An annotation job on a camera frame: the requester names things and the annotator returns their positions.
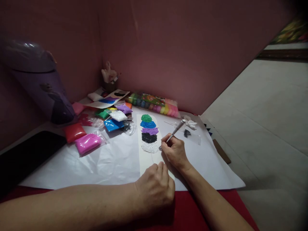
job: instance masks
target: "metal tool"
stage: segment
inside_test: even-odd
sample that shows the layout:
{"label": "metal tool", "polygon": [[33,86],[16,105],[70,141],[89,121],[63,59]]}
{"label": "metal tool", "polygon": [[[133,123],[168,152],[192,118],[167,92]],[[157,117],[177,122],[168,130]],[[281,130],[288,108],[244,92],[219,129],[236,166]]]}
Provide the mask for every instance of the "metal tool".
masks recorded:
{"label": "metal tool", "polygon": [[185,124],[186,120],[181,120],[180,123],[177,125],[177,127],[175,128],[175,130],[173,131],[172,135],[167,139],[166,143],[171,139],[172,136],[174,136],[174,134]]}

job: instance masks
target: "pink wall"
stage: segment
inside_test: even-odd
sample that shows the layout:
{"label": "pink wall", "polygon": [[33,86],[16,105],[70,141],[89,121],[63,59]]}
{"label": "pink wall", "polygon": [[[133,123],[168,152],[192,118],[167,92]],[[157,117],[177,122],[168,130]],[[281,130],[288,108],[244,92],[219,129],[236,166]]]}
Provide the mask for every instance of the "pink wall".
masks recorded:
{"label": "pink wall", "polygon": [[281,0],[106,1],[103,58],[122,72],[119,88],[201,114],[293,15]]}
{"label": "pink wall", "polygon": [[[50,50],[71,101],[99,86],[103,56],[122,72],[119,88],[201,114],[293,14],[284,0],[2,0],[0,32]],[[16,80],[0,76],[2,149],[45,118]]]}
{"label": "pink wall", "polygon": [[[0,1],[0,32],[38,42],[52,52],[71,101],[96,90],[102,67],[97,10],[87,1]],[[42,124],[45,117],[0,69],[0,149]]]}

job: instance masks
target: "left hand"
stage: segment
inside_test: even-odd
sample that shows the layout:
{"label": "left hand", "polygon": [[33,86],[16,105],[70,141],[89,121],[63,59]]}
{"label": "left hand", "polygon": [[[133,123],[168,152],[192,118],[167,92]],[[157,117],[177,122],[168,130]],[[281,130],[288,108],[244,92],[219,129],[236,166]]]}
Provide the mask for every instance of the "left hand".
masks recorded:
{"label": "left hand", "polygon": [[175,184],[168,174],[167,165],[163,162],[150,166],[135,185],[138,192],[139,211],[142,215],[151,215],[173,202]]}

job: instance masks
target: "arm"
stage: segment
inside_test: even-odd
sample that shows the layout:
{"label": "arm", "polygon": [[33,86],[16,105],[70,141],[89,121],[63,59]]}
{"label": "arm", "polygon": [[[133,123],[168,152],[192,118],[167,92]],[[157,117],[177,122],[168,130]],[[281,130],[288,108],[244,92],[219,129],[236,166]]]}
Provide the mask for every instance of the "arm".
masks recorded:
{"label": "arm", "polygon": [[214,230],[253,230],[244,218],[199,174],[186,157],[184,141],[169,133],[161,147],[172,165],[182,174],[193,191],[200,209]]}
{"label": "arm", "polygon": [[106,230],[170,205],[174,191],[161,162],[135,183],[76,185],[2,203],[1,230]]}

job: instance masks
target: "red table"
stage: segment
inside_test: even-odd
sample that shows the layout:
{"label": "red table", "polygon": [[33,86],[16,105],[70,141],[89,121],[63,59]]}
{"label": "red table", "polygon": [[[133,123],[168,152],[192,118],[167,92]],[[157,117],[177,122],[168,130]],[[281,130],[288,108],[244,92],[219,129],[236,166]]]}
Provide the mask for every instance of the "red table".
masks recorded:
{"label": "red table", "polygon": [[[51,190],[17,186],[1,202],[14,198],[46,193]],[[235,189],[218,191],[253,227],[258,230],[256,223]],[[201,211],[188,191],[176,191],[175,203],[172,208],[159,212],[149,219],[135,221],[119,230],[210,230]]]}

